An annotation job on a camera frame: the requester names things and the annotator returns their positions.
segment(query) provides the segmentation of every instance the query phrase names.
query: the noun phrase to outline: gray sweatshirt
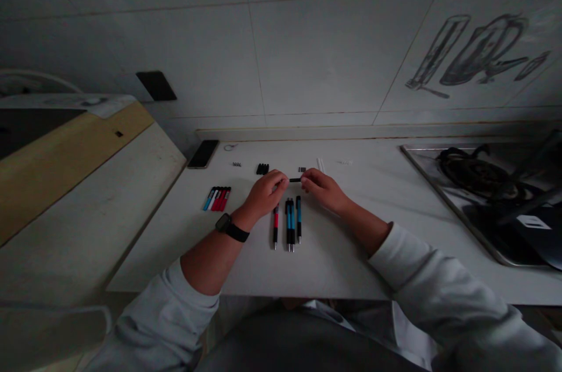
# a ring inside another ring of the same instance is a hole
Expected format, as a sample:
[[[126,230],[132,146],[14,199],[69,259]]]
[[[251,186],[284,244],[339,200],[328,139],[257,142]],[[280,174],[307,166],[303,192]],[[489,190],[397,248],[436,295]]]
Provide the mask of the gray sweatshirt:
[[[397,224],[368,262],[410,321],[443,347],[434,371],[562,371],[562,351],[517,309]],[[197,365],[199,337],[217,308],[218,295],[193,289],[178,260],[125,309],[86,370],[420,370],[367,337],[297,312],[244,321]]]

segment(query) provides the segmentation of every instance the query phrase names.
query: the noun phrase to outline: smartphone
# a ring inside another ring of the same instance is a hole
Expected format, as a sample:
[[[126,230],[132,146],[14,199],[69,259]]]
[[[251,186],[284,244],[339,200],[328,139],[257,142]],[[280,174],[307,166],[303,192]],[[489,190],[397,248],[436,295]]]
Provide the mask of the smartphone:
[[[203,141],[199,148],[197,148],[195,155],[191,158],[187,168],[207,168],[217,147],[218,141]]]

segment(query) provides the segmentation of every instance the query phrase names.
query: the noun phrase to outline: gas stove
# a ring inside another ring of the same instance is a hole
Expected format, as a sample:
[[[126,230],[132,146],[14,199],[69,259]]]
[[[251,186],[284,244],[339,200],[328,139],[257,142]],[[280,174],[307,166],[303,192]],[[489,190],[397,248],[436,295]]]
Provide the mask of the gas stove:
[[[562,271],[562,132],[400,148],[498,262]]]

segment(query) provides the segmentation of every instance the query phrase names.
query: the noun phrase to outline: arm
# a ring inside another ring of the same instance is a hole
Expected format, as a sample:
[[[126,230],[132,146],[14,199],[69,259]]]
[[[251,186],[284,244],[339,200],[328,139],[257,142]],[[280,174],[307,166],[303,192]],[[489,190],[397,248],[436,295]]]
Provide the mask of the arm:
[[[260,178],[232,213],[232,222],[250,232],[273,211],[288,184],[287,176],[277,170]],[[199,337],[218,309],[220,290],[242,246],[216,230],[209,233],[127,306],[87,370],[195,368]]]
[[[347,222],[407,317],[444,347],[434,370],[562,369],[562,351],[456,259],[359,207],[318,170],[301,184]]]

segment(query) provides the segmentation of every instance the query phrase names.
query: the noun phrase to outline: wrist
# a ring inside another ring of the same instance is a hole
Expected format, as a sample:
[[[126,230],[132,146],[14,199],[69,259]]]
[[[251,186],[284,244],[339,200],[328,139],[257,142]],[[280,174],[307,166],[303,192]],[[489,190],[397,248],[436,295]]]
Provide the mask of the wrist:
[[[353,209],[353,205],[355,205],[355,202],[353,202],[348,197],[345,197],[345,201],[340,206],[336,214],[338,214],[342,218],[349,215],[350,211]]]
[[[256,222],[259,220],[252,215],[251,211],[242,205],[236,209],[231,215],[232,223],[243,231],[249,233]]]

